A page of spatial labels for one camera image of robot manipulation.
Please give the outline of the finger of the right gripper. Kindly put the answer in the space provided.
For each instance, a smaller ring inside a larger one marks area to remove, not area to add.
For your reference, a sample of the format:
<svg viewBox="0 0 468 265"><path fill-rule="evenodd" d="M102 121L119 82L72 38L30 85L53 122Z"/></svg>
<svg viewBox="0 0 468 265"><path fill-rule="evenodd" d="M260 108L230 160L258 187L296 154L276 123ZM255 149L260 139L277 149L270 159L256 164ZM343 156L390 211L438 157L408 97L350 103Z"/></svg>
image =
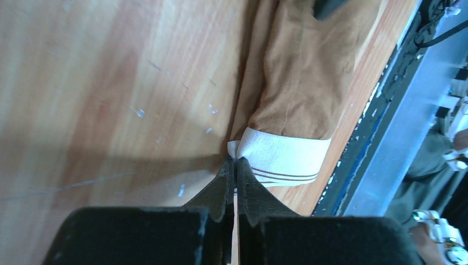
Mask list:
<svg viewBox="0 0 468 265"><path fill-rule="evenodd" d="M346 2L347 0L316 0L312 7L313 16L317 20L325 20Z"/></svg>

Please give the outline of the brown underwear white waistband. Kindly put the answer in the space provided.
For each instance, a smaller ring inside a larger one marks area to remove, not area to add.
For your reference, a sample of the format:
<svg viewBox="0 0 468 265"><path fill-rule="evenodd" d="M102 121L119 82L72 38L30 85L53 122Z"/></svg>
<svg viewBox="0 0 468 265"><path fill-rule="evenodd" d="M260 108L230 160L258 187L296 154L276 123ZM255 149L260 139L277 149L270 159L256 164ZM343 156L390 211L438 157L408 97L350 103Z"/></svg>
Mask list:
<svg viewBox="0 0 468 265"><path fill-rule="evenodd" d="M259 1L227 144L265 187L315 181L382 1L347 1L317 19L316 1Z"/></svg>

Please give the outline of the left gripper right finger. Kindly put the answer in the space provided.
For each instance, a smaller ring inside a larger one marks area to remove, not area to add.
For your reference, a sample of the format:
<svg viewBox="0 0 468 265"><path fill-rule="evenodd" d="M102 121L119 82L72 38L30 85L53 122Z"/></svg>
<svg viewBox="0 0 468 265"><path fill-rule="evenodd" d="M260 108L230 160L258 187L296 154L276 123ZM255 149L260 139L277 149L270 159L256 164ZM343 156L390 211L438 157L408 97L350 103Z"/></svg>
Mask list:
<svg viewBox="0 0 468 265"><path fill-rule="evenodd" d="M383 217L301 216L236 162L240 264L421 264L397 222Z"/></svg>

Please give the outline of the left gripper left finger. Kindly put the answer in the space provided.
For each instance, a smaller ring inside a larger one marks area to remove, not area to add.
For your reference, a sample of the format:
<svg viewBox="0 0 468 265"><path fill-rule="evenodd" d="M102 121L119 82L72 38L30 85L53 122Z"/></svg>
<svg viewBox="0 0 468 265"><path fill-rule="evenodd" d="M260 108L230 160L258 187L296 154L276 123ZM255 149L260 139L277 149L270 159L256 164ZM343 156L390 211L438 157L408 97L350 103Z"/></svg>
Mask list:
<svg viewBox="0 0 468 265"><path fill-rule="evenodd" d="M60 226L43 264L228 264L235 161L178 207L85 207Z"/></svg>

